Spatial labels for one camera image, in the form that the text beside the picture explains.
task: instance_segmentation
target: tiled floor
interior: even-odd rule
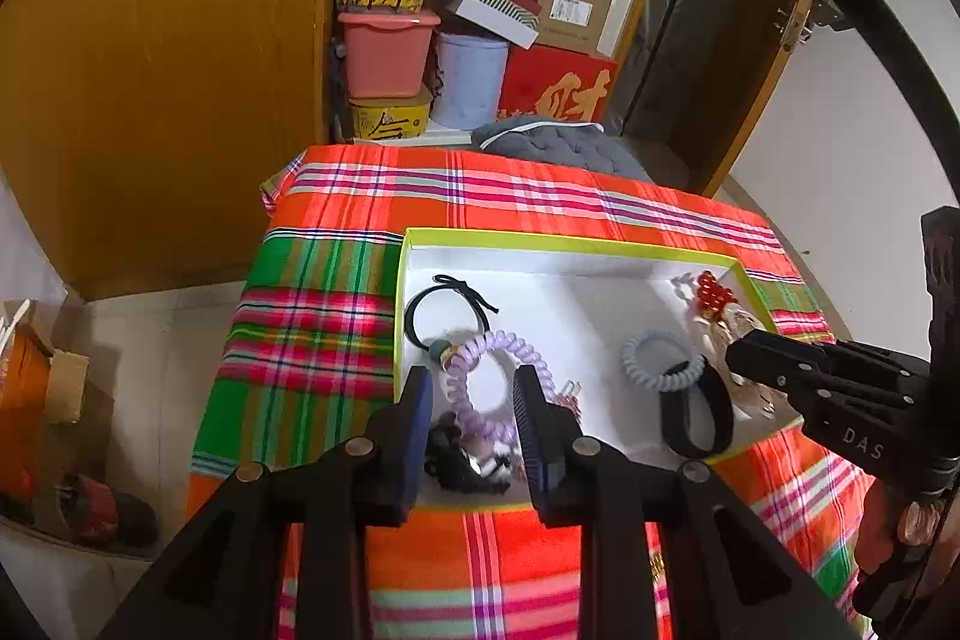
[[[107,478],[148,501],[168,541],[181,525],[194,437],[243,283],[86,305],[73,350],[114,400]]]

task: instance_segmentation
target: screw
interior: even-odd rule
[[[707,482],[710,471],[702,461],[688,461],[680,467],[680,474],[690,482]]]
[[[373,451],[373,440],[366,437],[352,437],[347,440],[344,450],[347,451],[347,456],[366,456]]]
[[[580,456],[596,456],[600,453],[600,442],[593,437],[577,437],[573,440],[573,452]]]
[[[259,461],[245,461],[237,467],[235,475],[240,482],[257,482],[263,475],[263,464]]]

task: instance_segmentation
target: light blue spiral hair tie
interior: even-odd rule
[[[663,375],[651,375],[640,365],[640,350],[652,342],[666,342],[677,348],[688,359],[686,367],[679,372],[666,372]],[[699,353],[694,353],[688,345],[683,344],[672,333],[647,332],[643,335],[632,336],[623,343],[623,371],[631,383],[649,391],[682,391],[696,384],[704,373],[707,360]]]

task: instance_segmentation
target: purple spiral hair tie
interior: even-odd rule
[[[476,369],[481,356],[492,353],[494,350],[505,350],[520,363],[531,363],[544,389],[547,402],[555,400],[553,375],[544,359],[536,352],[536,348],[515,333],[504,333],[502,330],[496,333],[488,330],[467,340],[457,348],[456,353],[450,357],[448,365],[443,367],[448,375],[446,380],[446,386],[449,389],[448,399],[454,413],[457,413],[457,421],[464,430],[464,434],[469,437],[498,440],[512,446],[517,444],[517,427],[512,423],[493,423],[486,420],[481,413],[477,413],[467,394],[467,375]]]

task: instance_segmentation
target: storage pile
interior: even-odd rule
[[[0,303],[0,515],[118,552],[149,547],[155,512],[104,482],[113,400],[87,357],[54,348],[40,310]]]
[[[598,121],[616,78],[596,50],[612,1],[337,0],[354,137]]]

